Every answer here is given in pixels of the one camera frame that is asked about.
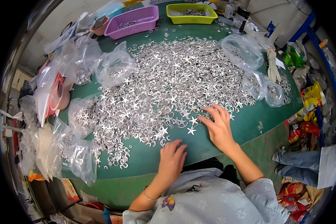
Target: hand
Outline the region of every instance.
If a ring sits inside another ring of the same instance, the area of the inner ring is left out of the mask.
[[[182,145],[177,149],[182,142],[183,140],[177,139],[161,149],[161,161],[156,178],[164,183],[165,187],[173,184],[182,172],[187,155],[187,152],[183,152],[187,145]]]
[[[231,150],[235,148],[233,146],[237,145],[231,134],[230,114],[228,110],[217,104],[213,104],[213,107],[205,107],[204,110],[213,115],[215,122],[202,116],[198,119],[207,126],[210,140],[214,145],[229,156],[232,153]]]

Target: lime green plastic basket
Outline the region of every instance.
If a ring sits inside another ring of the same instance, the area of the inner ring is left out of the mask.
[[[186,11],[187,9],[195,9],[199,11],[209,10],[210,16],[198,16],[198,15],[181,15],[181,16],[171,16],[169,10],[178,11],[180,13]],[[170,4],[166,7],[167,16],[172,20],[173,24],[187,24],[187,23],[196,23],[196,24],[211,24],[214,19],[218,18],[218,15],[215,11],[205,4],[192,4],[192,3],[179,3],[179,4]]]

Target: person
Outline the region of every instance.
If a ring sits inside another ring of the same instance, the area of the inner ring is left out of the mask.
[[[178,139],[161,149],[157,175],[123,212],[123,223],[283,224],[287,220],[289,213],[278,204],[273,182],[233,140],[229,112],[216,104],[204,109],[214,122],[202,116],[199,120],[215,146],[233,160],[246,188],[227,180],[230,175],[215,167],[216,159],[209,161],[211,167],[181,173],[187,145],[180,145],[183,141]]]
[[[285,146],[280,146],[271,159],[280,163],[274,170],[280,176],[317,189],[336,184],[336,144],[306,152],[287,152]]]

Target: purple plastic basket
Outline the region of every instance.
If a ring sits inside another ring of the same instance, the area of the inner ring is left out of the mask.
[[[134,9],[120,15],[113,17],[105,31],[105,36],[110,36],[112,39],[117,40],[119,38],[140,33],[150,29],[155,29],[155,23],[159,18],[158,6],[147,6],[139,9]],[[134,20],[148,20],[129,27],[121,28],[117,30],[121,23],[128,23]]]

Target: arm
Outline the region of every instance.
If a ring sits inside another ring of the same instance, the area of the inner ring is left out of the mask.
[[[158,174],[154,177],[152,183],[132,202],[129,210],[146,211],[152,209],[156,200],[161,196],[171,184],[179,177],[187,152],[183,152],[187,145],[182,145],[178,149],[179,144],[183,140],[178,139],[168,143],[161,149],[161,161],[159,162]]]
[[[204,109],[213,115],[214,122],[202,116],[198,117],[198,119],[207,126],[210,140],[219,150],[233,160],[239,175],[242,177],[242,181],[246,185],[259,178],[264,178],[260,169],[233,140],[228,110],[217,104],[213,104],[213,107],[214,108],[206,107]]]

